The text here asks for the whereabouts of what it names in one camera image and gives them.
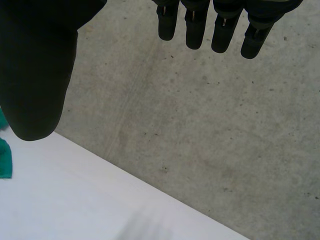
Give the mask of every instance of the concrete floor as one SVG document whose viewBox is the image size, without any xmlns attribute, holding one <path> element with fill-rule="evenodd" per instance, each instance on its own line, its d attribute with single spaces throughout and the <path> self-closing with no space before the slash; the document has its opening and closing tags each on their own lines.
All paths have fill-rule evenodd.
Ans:
<svg viewBox="0 0 320 240">
<path fill-rule="evenodd" d="M 156 6 L 110 0 L 79 31 L 57 132 L 255 240 L 320 238 L 320 1 L 306 0 L 241 57 L 199 50 L 185 10 L 161 41 Z"/>
</svg>

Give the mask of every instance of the gray concrete surface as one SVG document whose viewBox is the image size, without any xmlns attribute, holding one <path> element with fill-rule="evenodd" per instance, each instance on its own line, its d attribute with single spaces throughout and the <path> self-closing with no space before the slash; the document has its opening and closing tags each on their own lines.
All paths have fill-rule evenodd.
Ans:
<svg viewBox="0 0 320 240">
<path fill-rule="evenodd" d="M 110 0 L 79 31 L 57 132 L 252 240 L 320 239 L 320 1 L 279 21 L 254 60 L 247 17 L 214 53 L 157 35 L 150 0 Z"/>
</svg>

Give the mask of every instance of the white surface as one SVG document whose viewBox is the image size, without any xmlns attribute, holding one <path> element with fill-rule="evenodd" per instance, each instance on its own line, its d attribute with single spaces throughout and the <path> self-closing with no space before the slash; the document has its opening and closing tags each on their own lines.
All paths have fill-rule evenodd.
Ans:
<svg viewBox="0 0 320 240">
<path fill-rule="evenodd" d="M 13 155 L 0 240 L 247 240 L 56 133 L 0 137 Z"/>
</svg>

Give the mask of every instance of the robotic hand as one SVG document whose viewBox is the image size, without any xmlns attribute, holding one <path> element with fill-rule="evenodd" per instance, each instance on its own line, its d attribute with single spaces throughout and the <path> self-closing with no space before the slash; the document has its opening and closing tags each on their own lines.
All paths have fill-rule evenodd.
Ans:
<svg viewBox="0 0 320 240">
<path fill-rule="evenodd" d="M 180 0 L 153 0 L 157 5 L 159 37 L 169 41 L 175 34 Z M 213 0 L 218 13 L 211 48 L 224 53 L 231 42 L 243 9 L 248 12 L 250 22 L 241 48 L 246 59 L 255 58 L 264 44 L 271 28 L 285 13 L 297 8 L 303 0 Z M 181 0 L 186 7 L 186 45 L 190 49 L 200 48 L 210 0 Z"/>
</svg>

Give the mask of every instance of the green cloth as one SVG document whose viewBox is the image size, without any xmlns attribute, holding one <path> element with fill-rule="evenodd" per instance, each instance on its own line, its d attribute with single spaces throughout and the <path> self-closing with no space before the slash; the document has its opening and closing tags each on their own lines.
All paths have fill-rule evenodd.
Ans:
<svg viewBox="0 0 320 240">
<path fill-rule="evenodd" d="M 7 126 L 8 126 L 7 120 L 5 118 L 4 113 L 2 112 L 2 110 L 0 108 L 0 129 L 4 129 Z"/>
<path fill-rule="evenodd" d="M 5 116 L 0 109 L 0 129 L 8 126 Z M 0 179 L 12 177 L 12 154 L 8 143 L 0 138 Z"/>
</svg>

